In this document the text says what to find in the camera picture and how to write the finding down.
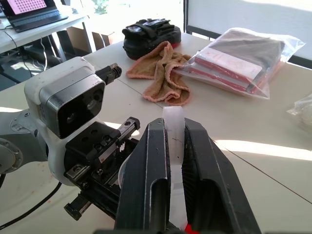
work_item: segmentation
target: laptop keyboard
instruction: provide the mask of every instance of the laptop keyboard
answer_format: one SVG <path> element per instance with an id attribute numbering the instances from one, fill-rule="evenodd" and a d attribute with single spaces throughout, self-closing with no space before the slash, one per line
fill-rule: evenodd
<path id="1" fill-rule="evenodd" d="M 28 24 L 28 23 L 36 22 L 36 21 L 39 21 L 39 20 L 43 20 L 43 19 L 46 19 L 46 18 L 59 16 L 59 15 L 60 15 L 60 12 L 59 11 L 55 11 L 55 12 L 51 12 L 51 13 L 48 13 L 48 14 L 45 14 L 45 15 L 42 15 L 42 16 L 36 16 L 36 17 L 30 18 L 30 19 L 23 19 L 21 21 L 15 22 L 14 26 L 17 27 L 17 26 L 25 25 L 25 24 Z"/>

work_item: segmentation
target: laptop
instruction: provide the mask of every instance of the laptop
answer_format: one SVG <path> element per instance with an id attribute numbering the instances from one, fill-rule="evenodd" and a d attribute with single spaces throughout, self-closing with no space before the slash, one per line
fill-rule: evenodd
<path id="1" fill-rule="evenodd" d="M 68 18 L 54 0 L 0 0 L 0 8 L 18 33 Z"/>

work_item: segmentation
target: camera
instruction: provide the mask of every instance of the camera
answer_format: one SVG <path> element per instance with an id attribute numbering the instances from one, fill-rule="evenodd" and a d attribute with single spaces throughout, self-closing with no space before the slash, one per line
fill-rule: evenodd
<path id="1" fill-rule="evenodd" d="M 81 67 L 40 90 L 40 119 L 64 139 L 100 112 L 104 89 L 103 80 Z"/>

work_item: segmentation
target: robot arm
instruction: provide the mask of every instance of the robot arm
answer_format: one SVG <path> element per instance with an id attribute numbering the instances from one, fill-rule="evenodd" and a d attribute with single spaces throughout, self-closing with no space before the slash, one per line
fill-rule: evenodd
<path id="1" fill-rule="evenodd" d="M 25 85 L 29 109 L 0 115 L 5 126 L 0 173 L 48 160 L 57 180 L 81 189 L 65 206 L 75 220 L 93 203 L 115 219 L 115 233 L 175 230 L 169 219 L 175 176 L 169 122 L 160 118 L 149 123 L 138 141 L 129 139 L 140 128 L 138 119 L 129 117 L 113 129 L 97 118 L 105 86 L 120 74 L 116 64 L 95 71 L 84 59 L 74 58 L 31 78 Z M 233 166 L 207 131 L 184 118 L 182 131 L 183 142 L 172 138 L 183 145 L 176 155 L 181 155 L 183 183 L 176 185 L 184 193 L 193 230 L 261 233 Z"/>

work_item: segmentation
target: laptop screen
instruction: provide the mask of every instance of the laptop screen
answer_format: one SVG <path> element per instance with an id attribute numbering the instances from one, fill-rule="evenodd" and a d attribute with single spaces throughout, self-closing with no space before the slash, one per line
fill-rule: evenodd
<path id="1" fill-rule="evenodd" d="M 0 8 L 9 20 L 57 9 L 53 0 L 0 0 Z"/>
<path id="2" fill-rule="evenodd" d="M 15 15 L 47 7 L 44 0 L 8 0 Z"/>

